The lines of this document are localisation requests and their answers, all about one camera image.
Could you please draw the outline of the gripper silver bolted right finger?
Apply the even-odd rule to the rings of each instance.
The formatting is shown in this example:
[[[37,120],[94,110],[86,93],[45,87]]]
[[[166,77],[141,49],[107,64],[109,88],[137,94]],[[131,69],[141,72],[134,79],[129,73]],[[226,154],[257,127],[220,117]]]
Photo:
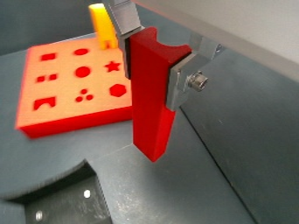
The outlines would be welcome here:
[[[221,55],[226,47],[193,32],[190,37],[192,54],[170,70],[166,106],[176,111],[188,101],[190,91],[201,92],[209,82],[202,68]]]

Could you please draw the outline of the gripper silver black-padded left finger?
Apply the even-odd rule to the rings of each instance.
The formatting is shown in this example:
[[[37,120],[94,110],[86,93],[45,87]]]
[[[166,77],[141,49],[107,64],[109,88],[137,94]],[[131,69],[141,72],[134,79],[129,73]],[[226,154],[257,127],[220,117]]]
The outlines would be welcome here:
[[[131,79],[130,37],[145,29],[137,4],[131,0],[103,0],[103,4],[117,30],[119,48],[123,52],[126,77]]]

